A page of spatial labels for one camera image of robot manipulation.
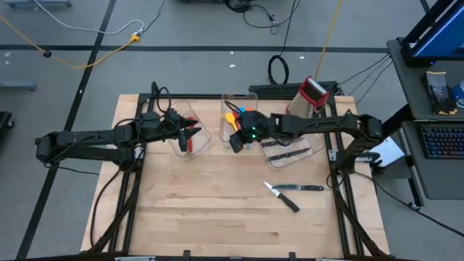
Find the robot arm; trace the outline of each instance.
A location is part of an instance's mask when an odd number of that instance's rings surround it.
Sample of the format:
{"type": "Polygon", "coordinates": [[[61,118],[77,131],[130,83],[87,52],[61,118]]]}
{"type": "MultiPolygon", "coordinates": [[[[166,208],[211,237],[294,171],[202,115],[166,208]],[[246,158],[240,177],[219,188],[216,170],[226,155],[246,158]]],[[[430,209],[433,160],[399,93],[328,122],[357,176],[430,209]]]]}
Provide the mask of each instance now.
{"type": "Polygon", "coordinates": [[[290,141],[308,133],[345,132],[354,141],[336,153],[336,165],[340,171],[353,173],[355,160],[365,150],[372,149],[383,141],[381,121],[370,115],[353,115],[348,111],[343,116],[301,118],[293,115],[271,114],[266,117],[258,111],[239,113],[240,129],[230,137],[235,153],[243,144],[260,142],[266,138],[290,141]]]}
{"type": "Polygon", "coordinates": [[[147,112],[131,123],[112,130],[49,133],[36,139],[36,157],[45,164],[67,158],[106,160],[120,166],[121,171],[134,171],[137,144],[178,139],[181,151],[186,152],[188,139],[201,130],[187,127],[197,123],[197,120],[181,117],[174,109],[169,109],[162,117],[156,112],[147,112]],[[108,144],[114,144],[117,148],[95,147],[108,144]]]}

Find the wooden tabletop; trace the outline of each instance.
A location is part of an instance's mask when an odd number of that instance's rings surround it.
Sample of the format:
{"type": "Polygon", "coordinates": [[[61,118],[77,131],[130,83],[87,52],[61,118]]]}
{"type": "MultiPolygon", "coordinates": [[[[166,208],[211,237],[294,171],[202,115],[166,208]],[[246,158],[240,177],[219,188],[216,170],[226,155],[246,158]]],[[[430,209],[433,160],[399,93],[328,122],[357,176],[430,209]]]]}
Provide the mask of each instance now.
{"type": "MultiPolygon", "coordinates": [[[[113,124],[134,116],[137,98],[120,96],[113,124]]],[[[296,252],[298,257],[343,257],[330,189],[284,191],[301,209],[293,213],[262,183],[326,186],[329,170],[325,149],[272,170],[258,146],[239,154],[224,148],[219,139],[220,100],[189,102],[212,134],[212,146],[200,157],[186,160],[175,155],[168,142],[148,144],[129,254],[181,256],[183,250],[191,250],[192,256],[288,257],[289,252],[296,252]]],[[[259,100],[258,110],[265,115],[284,113],[288,103],[259,100]]],[[[356,112],[349,96],[337,96],[336,107],[339,114],[347,109],[356,112]]],[[[342,138],[345,146],[352,140],[347,134],[342,138]]],[[[116,170],[116,165],[103,163],[95,197],[116,170]]],[[[370,175],[365,163],[357,163],[356,170],[370,175]]],[[[96,213],[95,239],[115,215],[122,176],[103,193],[96,213]]],[[[351,180],[361,225],[388,253],[374,185],[358,175],[351,175],[351,180]]],[[[90,216],[82,250],[90,248],[89,224],[90,216]]],[[[125,221],[120,226],[117,249],[121,249],[124,230],[125,221]]],[[[352,236],[349,240],[355,253],[352,236]]]]}

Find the clear plastic container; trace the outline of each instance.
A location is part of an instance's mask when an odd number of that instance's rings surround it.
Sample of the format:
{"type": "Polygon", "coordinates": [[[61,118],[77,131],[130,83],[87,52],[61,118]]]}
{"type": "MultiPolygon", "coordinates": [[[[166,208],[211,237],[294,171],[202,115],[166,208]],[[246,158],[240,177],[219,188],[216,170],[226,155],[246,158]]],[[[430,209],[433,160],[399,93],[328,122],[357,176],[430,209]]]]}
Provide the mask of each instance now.
{"type": "Polygon", "coordinates": [[[276,140],[268,139],[260,142],[262,155],[272,168],[285,167],[324,149],[320,134],[303,135],[294,139],[288,146],[279,144],[266,146],[266,143],[273,141],[276,140]]]}
{"type": "Polygon", "coordinates": [[[198,156],[208,149],[211,148],[211,133],[206,129],[202,121],[198,118],[195,111],[191,108],[190,103],[188,101],[177,101],[176,103],[171,105],[171,108],[175,109],[175,111],[184,118],[189,118],[191,120],[198,120],[198,123],[195,124],[193,127],[201,127],[202,129],[195,133],[190,140],[189,147],[191,148],[187,152],[182,152],[181,148],[179,148],[178,140],[168,139],[171,147],[173,148],[174,152],[179,157],[185,157],[188,159],[192,159],[195,156],[198,156]]]}
{"type": "MultiPolygon", "coordinates": [[[[232,134],[236,132],[236,129],[231,123],[228,123],[225,115],[227,113],[233,113],[232,110],[227,107],[224,101],[230,101],[235,104],[238,108],[245,110],[256,110],[258,108],[258,96],[253,93],[247,94],[223,94],[221,97],[221,108],[220,108],[220,130],[219,139],[223,142],[223,146],[226,149],[230,149],[229,139],[232,134]]],[[[244,146],[245,149],[250,149],[252,144],[244,146]]]]}

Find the computer monitor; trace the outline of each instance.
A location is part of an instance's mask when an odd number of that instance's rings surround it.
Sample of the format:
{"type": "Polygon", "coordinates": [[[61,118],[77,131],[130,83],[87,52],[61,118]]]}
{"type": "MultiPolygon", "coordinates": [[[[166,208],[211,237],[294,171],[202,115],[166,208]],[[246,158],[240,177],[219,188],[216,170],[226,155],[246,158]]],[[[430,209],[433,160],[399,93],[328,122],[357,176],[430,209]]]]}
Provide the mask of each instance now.
{"type": "Polygon", "coordinates": [[[464,1],[438,0],[401,44],[408,67],[464,60],[464,1]]]}

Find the concrete floor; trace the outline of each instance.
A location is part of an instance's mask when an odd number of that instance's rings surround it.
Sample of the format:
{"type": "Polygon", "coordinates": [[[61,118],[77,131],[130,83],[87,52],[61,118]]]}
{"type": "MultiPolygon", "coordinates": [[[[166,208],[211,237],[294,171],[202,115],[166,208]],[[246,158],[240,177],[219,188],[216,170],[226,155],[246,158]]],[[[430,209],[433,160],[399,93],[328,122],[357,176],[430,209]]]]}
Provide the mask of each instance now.
{"type": "MultiPolygon", "coordinates": [[[[150,21],[162,1],[117,0],[109,19],[108,30],[114,30],[132,19],[150,21]]],[[[255,29],[244,24],[241,14],[233,13],[216,1],[191,0],[182,4],[167,0],[161,17],[144,34],[139,46],[158,46],[152,51],[122,51],[96,66],[88,79],[83,100],[72,129],[76,131],[109,128],[120,94],[149,91],[155,80],[173,93],[223,93],[246,91],[254,84],[267,84],[267,64],[276,54],[266,49],[241,51],[242,46],[281,46],[286,27],[277,35],[268,29],[255,29]],[[162,51],[163,46],[177,46],[162,51]],[[186,50],[187,46],[199,49],[186,50]],[[229,46],[225,51],[205,51],[211,46],[229,46]]],[[[110,0],[73,1],[73,7],[47,6],[59,19],[71,25],[99,28],[110,0]]],[[[264,1],[278,20],[287,17],[291,1],[264,1]]],[[[288,46],[321,47],[336,0],[302,1],[295,12],[289,32],[288,46]]],[[[10,9],[0,5],[5,16],[18,29],[38,44],[55,46],[87,46],[86,51],[53,51],[75,64],[87,63],[96,33],[63,28],[42,11],[28,8],[10,9]]],[[[250,21],[266,23],[259,10],[247,14],[250,21]]],[[[424,15],[420,0],[352,0],[345,1],[333,30],[330,47],[353,47],[345,52],[326,54],[319,80],[342,81],[380,59],[389,39],[405,36],[424,15]]],[[[105,36],[102,46],[124,44],[138,25],[121,34],[105,36]]],[[[37,51],[18,50],[26,44],[4,23],[0,23],[0,79],[34,80],[38,90],[0,92],[0,111],[14,114],[15,128],[10,132],[0,153],[0,260],[17,255],[30,216],[44,184],[47,170],[35,159],[34,138],[50,131],[62,130],[71,104],[82,83],[83,71],[73,70],[44,59],[37,51]]],[[[99,51],[97,59],[107,51],[99,51]]],[[[300,82],[315,72],[320,53],[286,52],[289,82],[300,82]]],[[[283,78],[275,69],[276,80],[283,78]]],[[[343,86],[348,94],[362,79],[343,86]]],[[[353,93],[359,99],[374,77],[353,93]]],[[[378,80],[358,109],[386,120],[405,104],[405,98],[391,66],[378,80]]],[[[64,166],[96,171],[99,162],[63,162],[64,166]]],[[[394,171],[407,172],[402,165],[394,171]]],[[[407,181],[380,178],[386,189],[406,202],[412,199],[407,181]]],[[[58,171],[48,202],[41,217],[28,257],[75,254],[80,249],[84,229],[94,195],[97,177],[58,171]]],[[[463,239],[434,225],[411,210],[379,192],[378,201],[391,253],[418,260],[459,260],[464,256],[463,239]]],[[[448,225],[464,231],[464,203],[428,201],[422,210],[448,225]]]]}

